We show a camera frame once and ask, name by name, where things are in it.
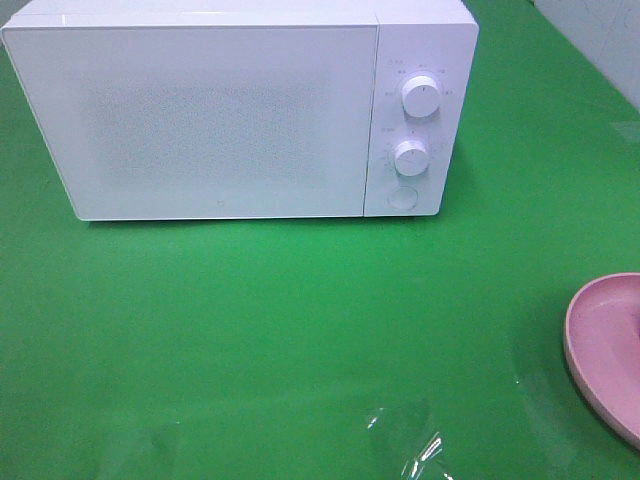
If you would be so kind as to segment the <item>round door release button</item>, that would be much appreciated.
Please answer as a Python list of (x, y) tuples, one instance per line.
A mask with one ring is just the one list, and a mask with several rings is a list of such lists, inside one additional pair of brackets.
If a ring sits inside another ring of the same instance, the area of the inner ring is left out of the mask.
[(416, 207), (418, 198), (418, 192), (414, 188), (400, 186), (388, 196), (388, 203), (397, 210), (412, 210)]

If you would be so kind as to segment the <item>white microwave door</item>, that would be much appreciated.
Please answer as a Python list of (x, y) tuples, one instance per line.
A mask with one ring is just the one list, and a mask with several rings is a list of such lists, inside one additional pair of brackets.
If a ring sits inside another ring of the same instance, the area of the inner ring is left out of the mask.
[(359, 216), (374, 26), (8, 28), (76, 216)]

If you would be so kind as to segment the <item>pink round plate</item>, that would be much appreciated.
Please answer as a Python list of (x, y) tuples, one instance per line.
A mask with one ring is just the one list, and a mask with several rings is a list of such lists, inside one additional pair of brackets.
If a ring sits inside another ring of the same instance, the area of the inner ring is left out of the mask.
[(568, 305), (563, 349), (571, 376), (594, 412), (639, 448), (639, 274), (596, 278)]

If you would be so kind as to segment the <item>upper white power knob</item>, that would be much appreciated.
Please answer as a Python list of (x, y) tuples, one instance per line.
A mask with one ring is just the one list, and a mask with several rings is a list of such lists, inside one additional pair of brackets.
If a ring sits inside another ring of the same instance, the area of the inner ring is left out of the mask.
[(413, 118), (425, 118), (435, 113), (441, 102), (441, 88), (431, 75), (421, 73), (407, 79), (401, 88), (404, 112)]

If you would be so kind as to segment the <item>white microwave oven body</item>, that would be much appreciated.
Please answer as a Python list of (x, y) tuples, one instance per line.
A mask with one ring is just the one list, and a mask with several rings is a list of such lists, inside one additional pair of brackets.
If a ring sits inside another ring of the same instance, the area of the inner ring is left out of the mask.
[[(459, 1), (32, 1), (8, 28), (272, 28), (356, 27), (377, 30), (363, 212), (359, 216), (428, 216), (442, 202), (479, 27)], [(408, 116), (401, 88), (426, 73), (441, 88), (438, 110)], [(399, 175), (393, 150), (405, 140), (427, 146), (430, 163), (418, 176)], [(412, 210), (388, 196), (400, 186), (418, 192)]]

